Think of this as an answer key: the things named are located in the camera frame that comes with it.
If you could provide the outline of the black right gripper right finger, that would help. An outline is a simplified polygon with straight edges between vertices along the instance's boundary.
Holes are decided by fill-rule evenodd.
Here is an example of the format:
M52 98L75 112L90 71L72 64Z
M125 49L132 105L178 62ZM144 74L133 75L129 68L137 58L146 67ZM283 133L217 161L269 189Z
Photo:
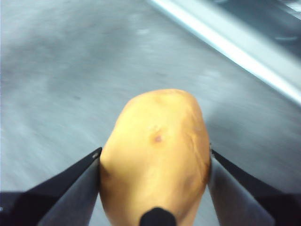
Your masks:
M210 150L208 189L221 226L299 226L301 194L284 193Z

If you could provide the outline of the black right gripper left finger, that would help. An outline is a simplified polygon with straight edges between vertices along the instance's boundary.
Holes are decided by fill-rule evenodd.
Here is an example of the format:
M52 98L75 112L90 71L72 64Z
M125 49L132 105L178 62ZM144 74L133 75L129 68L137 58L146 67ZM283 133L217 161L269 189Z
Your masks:
M2 226L87 226L99 193L97 148L56 176L24 192L0 193Z

